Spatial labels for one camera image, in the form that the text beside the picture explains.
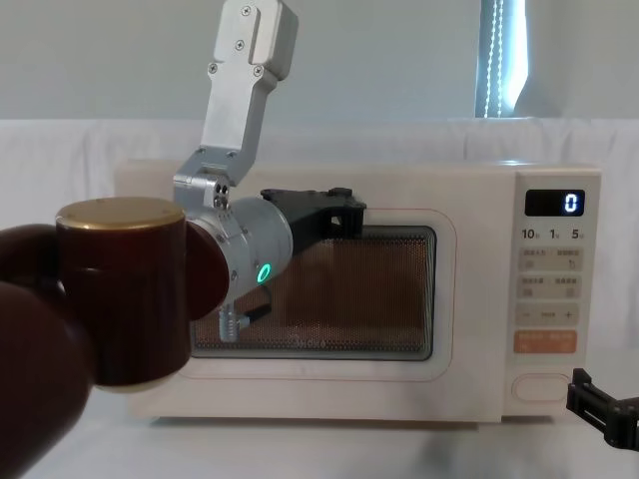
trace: white microwave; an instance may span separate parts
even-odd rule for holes
[[[129,161],[116,195],[171,199],[179,162]],[[272,313],[130,397],[142,416],[499,421],[565,411],[588,334],[600,172],[582,166],[261,165],[264,189],[351,189],[361,239],[273,279]],[[250,307],[259,290],[238,301]]]

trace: microwave button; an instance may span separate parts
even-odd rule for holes
[[[581,296],[581,276],[575,274],[522,275],[517,281],[520,299],[573,299]]]
[[[519,354],[573,354],[577,351],[577,331],[572,329],[515,331],[513,350]]]
[[[569,382],[563,374],[523,374],[514,380],[512,395],[522,402],[560,402],[566,398]]]
[[[581,271],[583,247],[534,247],[519,250],[520,271]]]
[[[520,302],[515,308],[518,326],[576,326],[577,302]]]

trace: mesh screen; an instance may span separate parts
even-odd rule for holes
[[[273,311],[220,341],[217,312],[193,324],[199,357],[425,359],[432,340],[434,233],[368,227],[361,239],[331,239],[236,302]]]

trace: white table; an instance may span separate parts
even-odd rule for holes
[[[612,395],[639,395],[639,350],[596,351],[588,371]],[[485,425],[287,423],[127,417],[95,391],[76,428],[26,479],[636,478],[639,453],[607,446],[572,415]]]

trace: white wall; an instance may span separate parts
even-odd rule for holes
[[[515,115],[639,118],[639,1],[528,0],[530,76]]]
[[[0,118],[203,119],[222,3],[0,0]],[[473,116],[480,0],[288,4],[299,42],[269,123]]]

